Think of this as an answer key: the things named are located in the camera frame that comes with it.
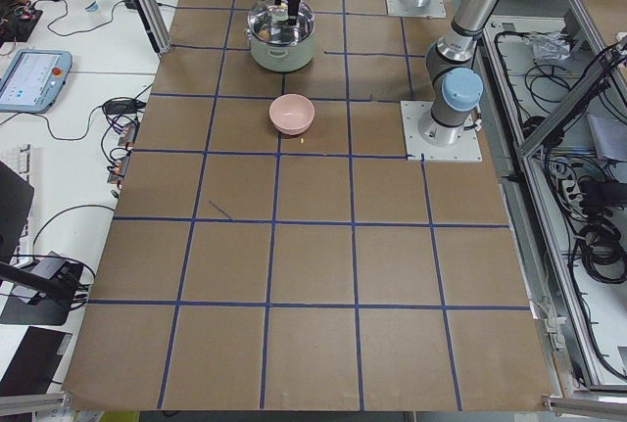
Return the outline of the glass pot lid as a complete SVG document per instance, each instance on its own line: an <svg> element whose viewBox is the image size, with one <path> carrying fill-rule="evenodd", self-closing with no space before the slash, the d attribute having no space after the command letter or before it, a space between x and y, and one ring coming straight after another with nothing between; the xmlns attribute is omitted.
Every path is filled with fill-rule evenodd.
<svg viewBox="0 0 627 422"><path fill-rule="evenodd" d="M255 37L262 43L273 46L293 46L304 42L314 35L314 13L305 2L300 3L297 24L288 24L288 3L283 0L276 6L274 0L260 0L255 3L247 15L249 39ZM270 40L260 39L260 31L267 30Z"/></svg>

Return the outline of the white electric cooking pot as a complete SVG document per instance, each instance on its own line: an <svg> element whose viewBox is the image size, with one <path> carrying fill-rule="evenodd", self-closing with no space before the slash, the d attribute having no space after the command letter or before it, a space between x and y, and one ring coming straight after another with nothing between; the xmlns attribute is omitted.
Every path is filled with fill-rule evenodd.
<svg viewBox="0 0 627 422"><path fill-rule="evenodd" d="M308 3L299 5L295 24L288 23L287 0L260 0L247 15L246 35L253 59L275 72L292 72L314 57L314 12Z"/></svg>

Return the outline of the pink bowl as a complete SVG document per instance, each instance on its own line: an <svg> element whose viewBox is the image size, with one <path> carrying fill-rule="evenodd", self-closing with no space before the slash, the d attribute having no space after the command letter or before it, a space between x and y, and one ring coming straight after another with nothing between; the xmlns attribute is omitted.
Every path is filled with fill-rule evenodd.
<svg viewBox="0 0 627 422"><path fill-rule="evenodd" d="M282 134L295 136L307 131L314 121L313 102L299 94L285 94L271 102L268 115Z"/></svg>

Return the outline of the paper cup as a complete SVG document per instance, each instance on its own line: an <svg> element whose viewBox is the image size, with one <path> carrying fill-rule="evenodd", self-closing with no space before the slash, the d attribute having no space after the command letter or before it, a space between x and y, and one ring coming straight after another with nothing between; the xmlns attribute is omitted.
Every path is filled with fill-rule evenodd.
<svg viewBox="0 0 627 422"><path fill-rule="evenodd" d="M86 13L97 13L99 11L99 4L97 0L79 0L81 7Z"/></svg>

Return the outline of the black power adapter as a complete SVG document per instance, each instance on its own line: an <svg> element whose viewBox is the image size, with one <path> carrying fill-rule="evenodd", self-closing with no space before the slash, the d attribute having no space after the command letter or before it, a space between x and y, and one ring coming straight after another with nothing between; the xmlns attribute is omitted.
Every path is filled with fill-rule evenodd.
<svg viewBox="0 0 627 422"><path fill-rule="evenodd" d="M109 100L103 104L103 113L105 115L130 115L136 114L146 107L146 103L137 99L118 98Z"/></svg>

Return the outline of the crumpled white paper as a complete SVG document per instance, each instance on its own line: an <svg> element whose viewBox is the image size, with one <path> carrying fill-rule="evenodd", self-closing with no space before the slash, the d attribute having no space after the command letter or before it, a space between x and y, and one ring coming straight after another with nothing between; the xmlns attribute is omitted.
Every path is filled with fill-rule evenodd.
<svg viewBox="0 0 627 422"><path fill-rule="evenodd" d="M526 39L536 60L564 61L570 57L570 43L559 31L532 33Z"/></svg>

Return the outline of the teach pendant tablet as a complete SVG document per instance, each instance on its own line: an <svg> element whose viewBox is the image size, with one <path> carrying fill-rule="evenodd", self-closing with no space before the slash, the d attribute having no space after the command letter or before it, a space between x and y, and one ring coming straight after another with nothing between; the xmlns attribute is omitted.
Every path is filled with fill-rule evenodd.
<svg viewBox="0 0 627 422"><path fill-rule="evenodd" d="M1 112L47 112L71 68L72 54L68 51L19 50L1 79Z"/></svg>

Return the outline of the white keyboard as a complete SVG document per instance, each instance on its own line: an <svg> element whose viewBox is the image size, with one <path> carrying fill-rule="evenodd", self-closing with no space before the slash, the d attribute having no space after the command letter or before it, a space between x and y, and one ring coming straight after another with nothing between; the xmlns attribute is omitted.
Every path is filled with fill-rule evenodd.
<svg viewBox="0 0 627 422"><path fill-rule="evenodd" d="M1 152L1 162L30 183L32 179L31 146L24 144Z"/></svg>

